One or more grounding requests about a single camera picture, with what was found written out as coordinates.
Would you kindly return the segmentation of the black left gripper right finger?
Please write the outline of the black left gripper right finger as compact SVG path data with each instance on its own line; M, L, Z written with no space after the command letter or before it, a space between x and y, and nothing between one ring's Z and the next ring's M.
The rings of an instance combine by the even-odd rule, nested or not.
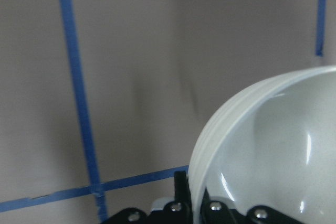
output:
M201 203L201 223L237 224L237 220L223 202L211 200L207 189L205 189Z

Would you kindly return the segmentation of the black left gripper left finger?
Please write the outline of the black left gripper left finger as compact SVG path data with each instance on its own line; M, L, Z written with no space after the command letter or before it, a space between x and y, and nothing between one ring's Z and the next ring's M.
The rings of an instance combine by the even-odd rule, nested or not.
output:
M192 202L186 171L174 173L174 213L179 223L192 223Z

